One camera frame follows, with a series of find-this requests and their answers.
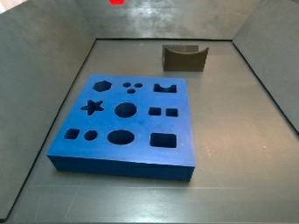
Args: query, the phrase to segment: gray floor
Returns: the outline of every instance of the gray floor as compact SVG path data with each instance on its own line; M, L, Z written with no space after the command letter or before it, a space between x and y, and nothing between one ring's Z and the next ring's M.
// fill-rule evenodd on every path
M163 45L210 47L203 73L164 73ZM191 183L59 172L46 157L91 74L184 77ZM231 42L100 40L16 202L12 222L299 222L299 139Z

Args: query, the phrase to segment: small square hole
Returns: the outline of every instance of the small square hole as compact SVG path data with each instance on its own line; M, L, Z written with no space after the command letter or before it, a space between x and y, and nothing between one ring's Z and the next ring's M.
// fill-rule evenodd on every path
M162 115L162 109L160 108L150 108L148 115L150 116L160 116Z
M64 135L64 138L66 139L76 139L79 134L80 134L80 131L78 129L68 129L67 133Z
M168 108L166 110L166 115L167 116L179 116L178 108Z
M176 135L164 133L152 133L150 144L154 147L176 148Z

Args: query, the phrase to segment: shape sorter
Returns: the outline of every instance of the shape sorter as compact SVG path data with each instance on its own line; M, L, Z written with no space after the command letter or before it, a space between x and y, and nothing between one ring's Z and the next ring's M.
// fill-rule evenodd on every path
M47 156L60 171L190 181L186 80L91 75Z

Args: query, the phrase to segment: metal wall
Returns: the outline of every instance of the metal wall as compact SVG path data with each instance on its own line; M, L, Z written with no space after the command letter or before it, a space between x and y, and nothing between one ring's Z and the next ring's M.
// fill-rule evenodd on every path
M232 39L259 1L76 0L100 39Z
M234 43L299 132L299 3L265 0Z
M72 0L32 0L0 15L0 221L94 41Z

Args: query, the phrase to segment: circular hole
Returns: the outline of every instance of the circular hole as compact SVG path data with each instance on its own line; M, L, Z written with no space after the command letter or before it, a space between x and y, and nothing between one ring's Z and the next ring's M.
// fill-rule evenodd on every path
M95 130L90 130L90 131L86 133L84 138L86 138L88 141L92 141L98 136L99 136L99 133L98 133Z
M131 87L131 83L130 83L130 82L126 82L126 83L123 84L123 86L124 86L126 88L128 88L128 87Z
M136 87L136 88L140 88L142 86L143 86L142 83L136 83L136 84L135 84L135 87Z
M132 132L119 129L108 133L107 140L112 144L130 144L135 140L135 135Z
M136 105L131 102L124 102L116 106L115 112L118 116L127 118L136 113Z
M132 88L130 88L130 89L127 90L127 92L128 92L130 94L134 94L136 91L135 91Z

